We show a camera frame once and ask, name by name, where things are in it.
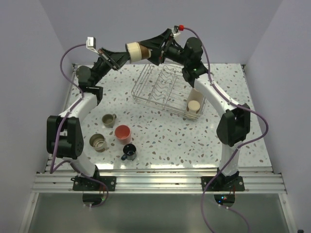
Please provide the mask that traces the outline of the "tall beige cup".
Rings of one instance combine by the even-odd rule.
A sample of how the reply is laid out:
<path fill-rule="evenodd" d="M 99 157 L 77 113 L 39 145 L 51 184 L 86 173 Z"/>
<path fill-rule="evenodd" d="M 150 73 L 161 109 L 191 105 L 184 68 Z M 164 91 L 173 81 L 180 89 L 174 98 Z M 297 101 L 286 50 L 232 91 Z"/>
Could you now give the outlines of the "tall beige cup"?
<path fill-rule="evenodd" d="M 192 100 L 195 100 L 197 102 L 199 102 L 200 104 L 202 104 L 203 100 L 204 100 L 204 96 L 195 88 L 192 88 L 192 90 L 190 91 L 190 94 L 187 98 L 187 102 L 190 102 Z"/>

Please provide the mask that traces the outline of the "white steel cup cork base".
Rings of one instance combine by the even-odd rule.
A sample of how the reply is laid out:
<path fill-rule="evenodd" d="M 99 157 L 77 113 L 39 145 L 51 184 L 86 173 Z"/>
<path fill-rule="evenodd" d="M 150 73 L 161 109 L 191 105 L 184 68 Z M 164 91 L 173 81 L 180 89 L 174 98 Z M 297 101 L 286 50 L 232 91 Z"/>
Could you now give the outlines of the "white steel cup cork base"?
<path fill-rule="evenodd" d="M 201 108 L 201 104 L 200 102 L 196 101 L 196 100 L 190 100 L 187 104 L 187 112 L 190 114 L 197 114 L 199 113 Z"/>

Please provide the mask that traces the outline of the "coral pink cup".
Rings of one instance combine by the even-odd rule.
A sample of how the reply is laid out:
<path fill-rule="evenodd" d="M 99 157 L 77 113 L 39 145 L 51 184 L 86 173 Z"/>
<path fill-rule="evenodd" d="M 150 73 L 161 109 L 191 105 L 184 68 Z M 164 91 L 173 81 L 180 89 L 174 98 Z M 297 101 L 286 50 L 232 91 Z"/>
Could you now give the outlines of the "coral pink cup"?
<path fill-rule="evenodd" d="M 131 130 L 126 125 L 119 125 L 115 129 L 115 137 L 121 144 L 129 144 L 131 141 Z"/>

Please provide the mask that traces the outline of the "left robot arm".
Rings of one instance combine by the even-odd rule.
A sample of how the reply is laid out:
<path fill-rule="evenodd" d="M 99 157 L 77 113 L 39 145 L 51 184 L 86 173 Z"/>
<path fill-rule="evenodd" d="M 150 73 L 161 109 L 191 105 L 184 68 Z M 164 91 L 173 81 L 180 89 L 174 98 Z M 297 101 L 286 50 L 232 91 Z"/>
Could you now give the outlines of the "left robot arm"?
<path fill-rule="evenodd" d="M 126 51 L 112 52 L 101 48 L 93 67 L 77 68 L 76 87 L 81 93 L 79 98 L 63 113 L 47 119 L 47 152 L 52 155 L 50 173 L 58 169 L 55 160 L 60 158 L 85 177 L 84 185 L 89 190 L 94 191 L 100 187 L 101 178 L 95 175 L 97 167 L 83 153 L 81 123 L 103 98 L 103 88 L 97 85 L 98 82 L 109 71 L 119 70 L 129 59 L 130 55 Z"/>

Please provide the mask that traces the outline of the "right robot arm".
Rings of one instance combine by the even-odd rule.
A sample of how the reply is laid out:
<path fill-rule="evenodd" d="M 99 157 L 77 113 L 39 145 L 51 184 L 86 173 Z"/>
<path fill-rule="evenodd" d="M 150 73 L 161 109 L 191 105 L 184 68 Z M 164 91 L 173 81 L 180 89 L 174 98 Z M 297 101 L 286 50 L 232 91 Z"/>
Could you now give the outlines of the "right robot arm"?
<path fill-rule="evenodd" d="M 184 80 L 200 92 L 218 113 L 220 122 L 216 134 L 222 143 L 222 156 L 216 184 L 226 191 L 233 186 L 233 178 L 239 175 L 239 147 L 250 132 L 250 108 L 247 104 L 240 105 L 214 82 L 210 65 L 202 62 L 206 49 L 197 35 L 188 38 L 183 47 L 176 42 L 175 37 L 181 30 L 181 26 L 176 26 L 138 44 L 144 50 L 150 50 L 148 60 L 154 65 L 163 63 L 165 59 L 182 65 Z"/>

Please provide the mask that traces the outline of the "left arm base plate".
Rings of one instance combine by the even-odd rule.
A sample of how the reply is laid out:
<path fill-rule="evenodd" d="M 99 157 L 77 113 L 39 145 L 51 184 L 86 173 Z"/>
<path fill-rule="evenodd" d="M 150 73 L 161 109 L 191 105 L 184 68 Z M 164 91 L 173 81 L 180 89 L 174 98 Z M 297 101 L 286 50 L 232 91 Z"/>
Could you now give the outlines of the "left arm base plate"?
<path fill-rule="evenodd" d="M 75 176 L 70 179 L 73 182 L 73 191 L 115 191 L 117 184 L 116 176 L 100 176 L 98 181 L 104 183 L 106 187 L 85 177 Z"/>

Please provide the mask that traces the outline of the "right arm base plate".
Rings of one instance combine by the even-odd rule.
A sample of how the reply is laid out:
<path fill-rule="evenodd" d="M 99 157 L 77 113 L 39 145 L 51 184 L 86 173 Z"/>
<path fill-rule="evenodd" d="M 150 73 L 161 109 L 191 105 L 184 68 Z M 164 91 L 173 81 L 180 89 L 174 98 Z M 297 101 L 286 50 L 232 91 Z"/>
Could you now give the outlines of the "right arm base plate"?
<path fill-rule="evenodd" d="M 244 191 L 244 181 L 242 176 L 228 176 L 219 175 L 207 187 L 208 192 L 229 192 L 229 191 Z"/>

